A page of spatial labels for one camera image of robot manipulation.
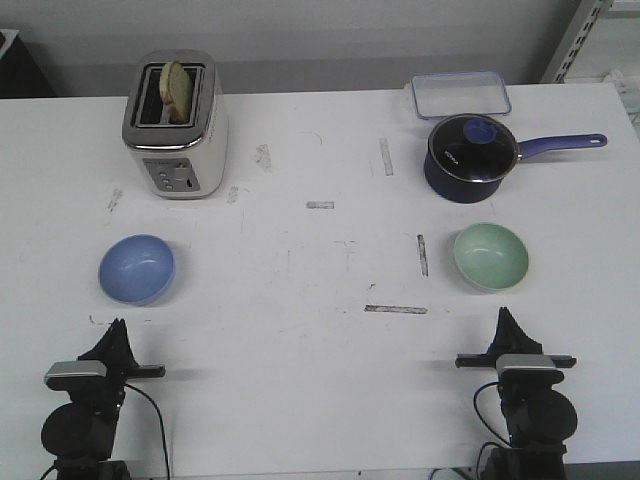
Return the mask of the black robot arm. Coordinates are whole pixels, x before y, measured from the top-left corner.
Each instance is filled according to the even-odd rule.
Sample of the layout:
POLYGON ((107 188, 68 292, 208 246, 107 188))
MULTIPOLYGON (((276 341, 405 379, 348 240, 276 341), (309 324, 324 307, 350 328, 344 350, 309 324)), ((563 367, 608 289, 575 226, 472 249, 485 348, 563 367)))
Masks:
POLYGON ((58 479, 129 479, 122 460, 111 458, 120 409, 131 380, 161 378, 163 365, 141 365, 133 355, 126 322, 115 319, 97 344, 73 361, 54 363, 44 376, 70 402, 45 420, 41 443, 55 456, 58 479))
POLYGON ((508 308, 499 309, 492 343, 482 354, 459 354, 458 368, 492 368, 497 380, 479 387, 473 396, 494 386, 500 398, 508 436, 486 442, 491 447, 485 463, 476 461, 478 479, 565 479, 564 441, 578 426, 576 409, 553 386, 563 371, 576 365, 571 355, 547 355, 519 326, 508 308))

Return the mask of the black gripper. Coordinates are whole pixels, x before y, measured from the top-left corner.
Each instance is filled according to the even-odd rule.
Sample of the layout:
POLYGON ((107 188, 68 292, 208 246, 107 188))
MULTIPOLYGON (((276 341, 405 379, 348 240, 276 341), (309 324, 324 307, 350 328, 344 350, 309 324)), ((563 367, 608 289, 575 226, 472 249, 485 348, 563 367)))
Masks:
POLYGON ((162 364, 138 364, 124 319, 114 319, 96 345, 78 359, 81 375, 75 400, 122 400, 128 380, 161 378, 166 374, 162 364), (116 361, 120 355, 122 364, 108 366, 102 362, 116 361))
POLYGON ((458 354, 455 366, 493 369, 497 380, 490 385, 496 386, 501 395, 551 390, 564 380, 562 369, 576 366, 573 356, 543 354, 542 344, 524 332, 505 306, 498 312, 493 350, 495 354, 458 354))

